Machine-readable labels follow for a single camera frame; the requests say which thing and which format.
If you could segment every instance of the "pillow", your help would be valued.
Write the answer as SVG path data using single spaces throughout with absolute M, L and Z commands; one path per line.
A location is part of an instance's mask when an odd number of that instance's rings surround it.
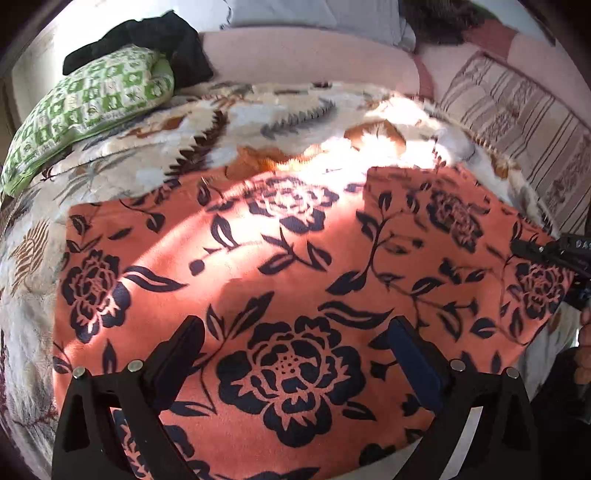
M 431 76 L 416 57 L 354 35 L 315 28 L 244 27 L 205 33 L 203 50 L 217 82 L 373 83 L 404 95 L 433 97 Z
M 519 165 L 548 207 L 544 213 L 556 220 L 560 231 L 584 235 L 591 132 L 565 103 L 520 72 L 479 53 L 458 72 L 439 105 L 496 151 L 499 177 L 506 178 L 512 165 Z M 517 191 L 514 203 L 521 204 L 521 198 Z
M 15 196 L 52 156 L 167 101 L 174 76 L 160 53 L 130 45 L 91 61 L 43 97 L 12 139 L 2 191 Z
M 405 40 L 409 50 L 415 46 L 406 20 L 398 14 L 398 2 L 359 2 L 357 0 L 226 0 L 231 27 L 302 25 L 351 33 L 386 45 Z

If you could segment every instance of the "black cloth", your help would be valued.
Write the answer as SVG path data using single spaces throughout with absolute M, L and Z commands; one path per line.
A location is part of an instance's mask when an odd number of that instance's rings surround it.
M 162 17 L 128 20 L 109 30 L 99 41 L 70 53 L 63 74 L 69 75 L 88 62 L 126 45 L 157 50 L 166 55 L 174 73 L 175 88 L 189 87 L 213 77 L 199 34 L 173 11 Z
M 577 420 L 582 403 L 574 384 L 576 349 L 561 353 L 531 402 L 538 428 L 542 480 L 591 478 L 591 427 Z

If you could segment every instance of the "blue clip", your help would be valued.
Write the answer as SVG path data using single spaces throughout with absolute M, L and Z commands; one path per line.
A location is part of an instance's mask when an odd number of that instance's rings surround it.
M 388 343 L 421 406 L 439 415 L 450 384 L 445 357 L 435 345 L 423 340 L 403 316 L 390 321 Z

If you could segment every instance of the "human hand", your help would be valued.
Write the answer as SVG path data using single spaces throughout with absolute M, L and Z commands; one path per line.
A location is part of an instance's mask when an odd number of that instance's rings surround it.
M 574 356 L 578 369 L 574 374 L 574 382 L 577 385 L 591 383 L 591 307 L 584 309 L 581 314 L 581 325 L 579 332 L 579 348 Z

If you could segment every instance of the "black metal mount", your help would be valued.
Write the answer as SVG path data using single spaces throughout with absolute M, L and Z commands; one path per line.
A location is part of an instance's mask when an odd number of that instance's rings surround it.
M 56 432 L 52 480 L 135 480 L 115 431 L 114 407 L 123 409 L 155 480 L 195 480 L 158 414 L 174 402 L 204 338 L 202 320 L 187 317 L 145 362 L 134 360 L 121 372 L 97 377 L 74 369 Z
M 564 301 L 583 310 L 591 300 L 591 238 L 563 235 L 560 239 L 539 245 L 525 240 L 513 240 L 511 251 L 517 257 L 541 265 L 568 268 L 575 273 Z
M 395 480 L 439 480 L 457 446 L 470 411 L 483 407 L 457 480 L 537 480 L 537 429 L 525 387 L 514 368 L 501 375 L 470 371 L 448 362 L 404 317 L 391 320 L 390 347 L 417 394 L 436 418 Z

